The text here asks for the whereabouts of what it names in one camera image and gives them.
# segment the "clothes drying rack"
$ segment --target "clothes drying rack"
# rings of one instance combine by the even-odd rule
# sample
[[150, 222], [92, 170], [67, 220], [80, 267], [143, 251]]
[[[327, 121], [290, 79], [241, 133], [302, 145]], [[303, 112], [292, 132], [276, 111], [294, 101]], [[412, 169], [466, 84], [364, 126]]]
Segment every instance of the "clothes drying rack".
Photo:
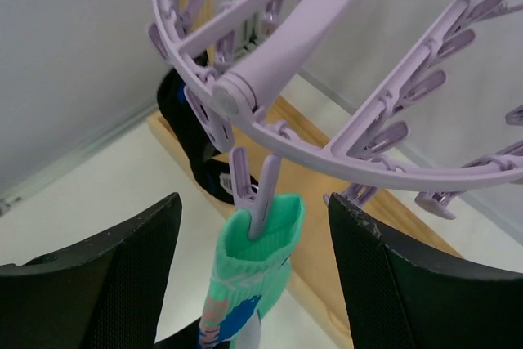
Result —
[[[261, 147], [256, 147], [257, 151], [265, 148], [292, 162], [288, 165], [293, 171], [318, 172], [324, 178], [351, 183], [345, 186], [344, 191], [341, 191], [343, 187], [339, 181], [334, 189], [318, 188], [320, 195], [316, 196], [317, 200], [323, 196], [327, 201], [328, 194], [336, 190], [351, 202], [372, 208], [372, 203], [379, 200], [380, 195], [387, 195], [378, 193], [381, 189], [414, 190], [418, 192], [415, 200], [420, 207], [445, 219], [455, 218], [447, 207], [454, 197], [463, 192], [521, 183], [522, 142], [509, 147], [500, 146], [497, 152], [485, 152], [484, 156], [461, 168], [418, 168], [390, 159], [385, 153], [409, 135], [408, 124], [397, 122], [386, 125], [387, 121], [445, 85], [446, 75], [439, 68], [440, 64], [473, 45], [476, 37], [473, 25], [517, 12], [523, 9], [522, 6], [509, 6], [507, 0], [455, 0], [343, 129], [332, 140], [326, 143], [315, 141], [315, 144], [307, 140], [303, 130], [300, 130], [300, 124], [306, 123], [305, 119], [300, 119], [300, 124], [277, 121], [280, 119], [275, 119], [274, 105], [287, 105], [278, 98], [279, 94], [352, 0], [329, 0], [329, 3], [324, 0], [300, 0], [283, 21], [279, 20], [279, 13], [284, 0], [231, 0], [222, 3], [215, 16], [196, 26], [196, 16], [205, 1], [187, 0], [182, 7], [179, 0], [153, 0], [155, 21], [149, 27], [149, 34], [160, 55], [187, 82], [186, 97], [202, 127], [220, 151], [229, 152], [235, 143], [241, 141], [241, 145], [248, 147], [252, 158], [256, 153], [253, 153], [253, 146], [249, 148], [247, 138], [250, 138]], [[259, 10], [263, 10], [261, 31], [266, 35], [265, 40], [253, 53], [235, 61], [235, 28]], [[196, 65], [192, 59], [209, 48], [216, 49], [212, 63], [208, 67]], [[507, 114], [508, 124], [521, 125], [521, 119], [519, 107]], [[183, 161], [177, 153], [179, 146], [176, 146], [168, 127], [157, 114], [150, 118], [150, 126], [173, 157], [179, 163]], [[253, 166], [259, 167], [260, 164], [261, 159], [258, 159]], [[289, 169], [283, 165], [281, 170]], [[282, 188], [285, 187], [280, 186], [278, 191], [300, 192]], [[308, 195], [307, 202], [313, 198], [313, 195]], [[224, 206], [220, 210], [226, 217], [230, 215]], [[412, 213], [405, 212], [405, 218], [410, 223], [419, 222]], [[395, 224], [401, 226], [401, 222], [392, 222], [392, 225]], [[321, 232], [320, 219], [314, 225], [318, 225], [315, 230]], [[431, 233], [426, 227], [423, 230], [425, 234]], [[437, 236], [426, 237], [430, 238], [427, 241], [429, 244], [456, 253]], [[306, 270], [311, 269], [311, 256], [316, 252], [313, 253], [312, 249], [318, 249], [317, 241], [311, 236], [307, 243], [305, 234], [305, 241], [302, 241], [303, 266], [300, 262], [296, 263], [299, 250], [294, 256], [295, 287], [300, 285], [296, 280], [305, 282]], [[312, 312], [313, 315], [340, 345], [350, 347], [346, 336], [348, 329], [345, 336], [340, 333], [346, 328], [345, 318], [336, 322], [341, 324], [341, 329], [325, 322], [331, 314], [336, 314], [328, 306], [335, 303], [337, 296], [332, 285], [329, 291], [333, 294], [315, 288], [315, 282], [310, 280], [305, 286], [315, 295], [315, 300], [309, 298], [309, 302], [305, 301], [306, 308], [311, 309], [311, 302], [317, 302], [320, 308], [326, 306], [327, 311]]]

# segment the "black fabric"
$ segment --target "black fabric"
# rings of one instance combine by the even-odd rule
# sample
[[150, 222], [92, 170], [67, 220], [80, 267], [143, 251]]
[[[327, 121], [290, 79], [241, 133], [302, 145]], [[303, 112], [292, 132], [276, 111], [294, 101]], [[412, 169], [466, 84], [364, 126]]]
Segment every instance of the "black fabric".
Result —
[[173, 194], [82, 242], [0, 266], [0, 348], [152, 348], [180, 220]]
[[[178, 333], [157, 342], [154, 349], [196, 349], [198, 347], [199, 321], [200, 319], [197, 319]], [[216, 345], [214, 349], [229, 349], [229, 346], [229, 342], [222, 342]]]
[[[198, 65], [207, 65], [207, 52], [194, 61]], [[175, 69], [169, 71], [156, 94], [160, 112], [185, 151], [194, 179], [198, 184], [220, 201], [234, 204], [233, 197], [228, 192], [230, 190], [226, 190], [221, 181], [222, 175], [230, 174], [229, 165], [212, 159], [220, 152], [214, 147], [190, 108], [183, 92], [185, 85]], [[251, 182], [257, 186], [257, 181], [253, 177], [251, 177]]]
[[521, 347], [522, 274], [427, 246], [339, 195], [329, 223], [356, 349]]
[[333, 194], [329, 224], [356, 349], [414, 349], [386, 250], [364, 213]]

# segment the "lavender plastic hanger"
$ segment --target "lavender plastic hanger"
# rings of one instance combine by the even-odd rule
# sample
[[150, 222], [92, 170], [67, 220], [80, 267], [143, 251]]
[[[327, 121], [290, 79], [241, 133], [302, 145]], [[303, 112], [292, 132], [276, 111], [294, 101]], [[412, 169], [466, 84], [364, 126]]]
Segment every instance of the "lavender plastic hanger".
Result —
[[263, 234], [270, 205], [278, 182], [281, 158], [269, 154], [263, 162], [258, 187], [251, 184], [247, 153], [243, 147], [235, 147], [229, 153], [230, 178], [233, 197], [237, 209], [246, 209], [251, 213], [249, 239], [257, 239]]
[[[502, 170], [510, 170], [510, 168], [517, 165], [517, 163], [512, 161], [512, 157], [514, 156], [523, 156], [523, 141], [510, 145], [509, 147], [500, 150], [495, 155], [475, 159], [463, 167], [474, 168], [485, 165], [486, 163], [494, 162], [499, 165]], [[461, 194], [463, 194], [463, 192], [420, 192], [414, 201], [419, 207], [427, 212], [447, 220], [453, 220], [456, 216], [452, 214], [447, 207], [454, 198]]]
[[[156, 24], [170, 62], [194, 96], [214, 111], [218, 122], [231, 121], [279, 157], [369, 187], [466, 191], [523, 178], [523, 159], [511, 155], [472, 168], [450, 169], [418, 168], [383, 155], [371, 159], [361, 156], [398, 105], [412, 105], [443, 84], [444, 74], [431, 79], [425, 73], [472, 41], [473, 33], [461, 31], [479, 0], [452, 2], [324, 148], [301, 140], [290, 128], [282, 127], [278, 132], [274, 125], [265, 123], [263, 114], [352, 0], [301, 0], [262, 45], [223, 75], [191, 60], [271, 1], [238, 0], [203, 28], [181, 36], [177, 19], [165, 12], [172, 8], [171, 3], [154, 0]], [[220, 127], [209, 124], [208, 128], [218, 131]], [[510, 159], [512, 165], [500, 165], [500, 159]]]

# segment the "blue pattern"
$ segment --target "blue pattern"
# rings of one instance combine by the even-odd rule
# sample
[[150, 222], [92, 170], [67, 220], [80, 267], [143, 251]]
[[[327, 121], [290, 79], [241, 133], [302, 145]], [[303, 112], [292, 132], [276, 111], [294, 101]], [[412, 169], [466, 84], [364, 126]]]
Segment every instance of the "blue pattern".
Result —
[[221, 342], [230, 341], [247, 324], [254, 312], [257, 312], [256, 307], [261, 299], [261, 295], [254, 296], [247, 300], [243, 300], [238, 306], [234, 307], [219, 324], [219, 333], [216, 339], [212, 342], [213, 346]]
[[185, 84], [182, 84], [177, 91], [177, 99], [180, 102], [185, 102], [187, 100], [186, 94], [183, 92], [183, 89], [186, 87]]
[[211, 195], [216, 194], [216, 183], [214, 182], [214, 179], [211, 177], [211, 175], [207, 175], [207, 181], [209, 182], [209, 190], [211, 191]]

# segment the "white floor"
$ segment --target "white floor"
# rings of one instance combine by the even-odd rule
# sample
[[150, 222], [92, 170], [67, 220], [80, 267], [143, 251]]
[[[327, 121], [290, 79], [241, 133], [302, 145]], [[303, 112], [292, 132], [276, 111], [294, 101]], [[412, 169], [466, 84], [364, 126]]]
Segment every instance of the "white floor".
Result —
[[[284, 95], [327, 135], [348, 118], [298, 77]], [[167, 337], [201, 312], [223, 220], [145, 124], [2, 217], [0, 264], [24, 263], [94, 235], [173, 191], [181, 195], [183, 222], [159, 323], [158, 339]], [[523, 247], [461, 201], [452, 205], [458, 219], [444, 221], [417, 208], [414, 193], [395, 195], [464, 257], [523, 271]], [[288, 293], [264, 320], [263, 333], [263, 348], [335, 348]]]

